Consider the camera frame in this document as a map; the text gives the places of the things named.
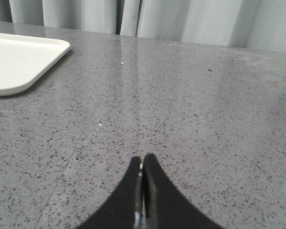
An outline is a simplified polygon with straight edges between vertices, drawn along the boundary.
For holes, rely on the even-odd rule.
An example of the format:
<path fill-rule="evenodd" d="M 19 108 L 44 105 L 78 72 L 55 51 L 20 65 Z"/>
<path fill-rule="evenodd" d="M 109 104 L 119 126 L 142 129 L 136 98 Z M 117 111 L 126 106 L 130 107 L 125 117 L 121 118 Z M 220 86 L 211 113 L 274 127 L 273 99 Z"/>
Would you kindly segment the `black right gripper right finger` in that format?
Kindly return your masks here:
<path fill-rule="evenodd" d="M 149 229 L 220 229 L 174 186 L 154 154 L 143 163 L 144 198 Z"/>

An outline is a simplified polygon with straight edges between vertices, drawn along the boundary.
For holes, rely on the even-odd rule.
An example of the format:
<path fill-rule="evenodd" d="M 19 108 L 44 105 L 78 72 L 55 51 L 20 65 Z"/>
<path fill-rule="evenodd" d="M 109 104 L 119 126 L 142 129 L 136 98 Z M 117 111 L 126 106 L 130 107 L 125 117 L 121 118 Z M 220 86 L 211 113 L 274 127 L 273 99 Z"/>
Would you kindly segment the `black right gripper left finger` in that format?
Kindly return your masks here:
<path fill-rule="evenodd" d="M 131 158 L 118 186 L 79 229 L 140 229 L 142 226 L 142 163 Z"/>

